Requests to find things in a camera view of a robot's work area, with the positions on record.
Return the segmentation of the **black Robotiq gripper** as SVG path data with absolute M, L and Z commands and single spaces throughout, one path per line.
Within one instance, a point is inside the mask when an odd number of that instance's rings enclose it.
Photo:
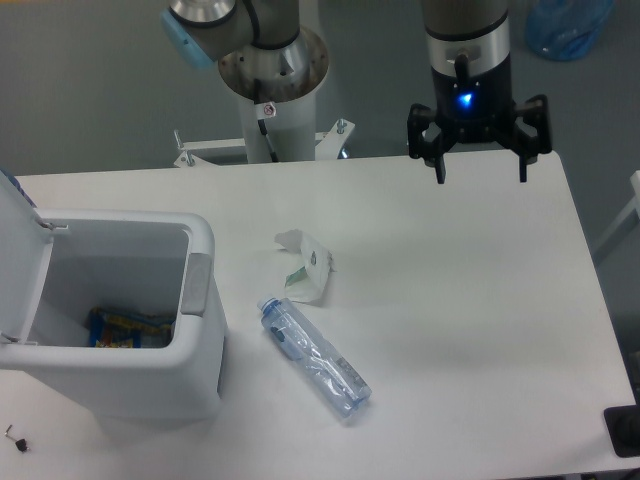
M 549 101 L 533 96 L 516 104 L 512 97 L 510 64 L 471 77 L 462 86 L 455 77 L 431 69 L 436 110 L 414 103 L 407 118 L 408 153 L 435 169 L 444 184 L 444 155 L 457 143 L 497 142 L 518 157 L 519 181 L 528 180 L 528 167 L 552 151 Z

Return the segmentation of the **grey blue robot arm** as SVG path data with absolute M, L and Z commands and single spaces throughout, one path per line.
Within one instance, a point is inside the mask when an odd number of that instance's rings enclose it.
M 436 104 L 411 106 L 408 153 L 446 176 L 458 144 L 496 143 L 519 161 L 519 177 L 552 149 L 547 98 L 512 96 L 508 6 L 503 1 L 421 5 Z M 300 21 L 295 1 L 172 1 L 163 29 L 187 63 L 216 66 L 239 99 L 251 163 L 315 160 L 315 96 L 329 58 Z

